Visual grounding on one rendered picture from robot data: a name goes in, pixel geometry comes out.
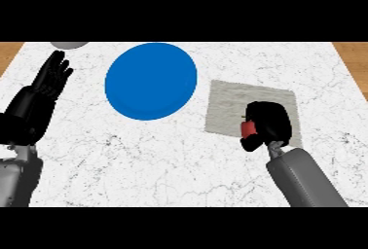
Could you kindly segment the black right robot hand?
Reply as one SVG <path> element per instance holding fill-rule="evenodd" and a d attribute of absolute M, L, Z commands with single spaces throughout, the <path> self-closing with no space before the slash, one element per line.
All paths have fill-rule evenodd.
<path fill-rule="evenodd" d="M 286 147 L 292 139 L 290 115 L 286 107 L 270 101 L 253 101 L 246 107 L 246 119 L 253 120 L 258 133 L 240 139 L 247 152 L 253 152 L 262 145 L 281 142 Z"/>

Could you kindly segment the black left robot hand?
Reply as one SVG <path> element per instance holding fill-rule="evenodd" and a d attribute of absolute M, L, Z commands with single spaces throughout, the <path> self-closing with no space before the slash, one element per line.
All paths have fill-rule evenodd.
<path fill-rule="evenodd" d="M 51 123 L 57 100 L 74 73 L 66 53 L 46 59 L 33 83 L 23 87 L 0 113 L 0 144 L 27 146 L 42 139 Z"/>

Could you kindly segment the red bell pepper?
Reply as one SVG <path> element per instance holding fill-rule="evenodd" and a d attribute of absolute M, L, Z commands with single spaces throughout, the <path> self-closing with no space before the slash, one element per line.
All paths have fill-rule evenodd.
<path fill-rule="evenodd" d="M 241 125 L 240 125 L 240 129 L 241 129 L 241 137 L 247 138 L 250 135 L 256 134 L 256 125 L 253 120 L 246 120 Z"/>

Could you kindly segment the beige cloth placemat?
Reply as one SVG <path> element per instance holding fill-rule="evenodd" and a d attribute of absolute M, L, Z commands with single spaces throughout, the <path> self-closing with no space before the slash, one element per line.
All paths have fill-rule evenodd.
<path fill-rule="evenodd" d="M 302 148 L 296 95 L 287 89 L 213 80 L 205 130 L 241 138 L 240 124 L 246 120 L 247 104 L 253 101 L 277 102 L 286 107 L 292 125 L 290 145 Z"/>

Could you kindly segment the blue round plate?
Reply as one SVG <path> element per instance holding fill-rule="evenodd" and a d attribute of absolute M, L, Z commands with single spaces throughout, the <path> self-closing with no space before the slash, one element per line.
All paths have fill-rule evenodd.
<path fill-rule="evenodd" d="M 187 105 L 196 87 L 193 58 L 168 43 L 145 43 L 131 48 L 107 72 L 108 102 L 135 120 L 159 120 L 175 114 Z"/>

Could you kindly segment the grey round object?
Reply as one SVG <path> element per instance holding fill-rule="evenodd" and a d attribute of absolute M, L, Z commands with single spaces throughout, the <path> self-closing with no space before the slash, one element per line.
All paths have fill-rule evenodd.
<path fill-rule="evenodd" d="M 74 50 L 83 47 L 89 42 L 51 42 L 51 44 L 61 50 Z"/>

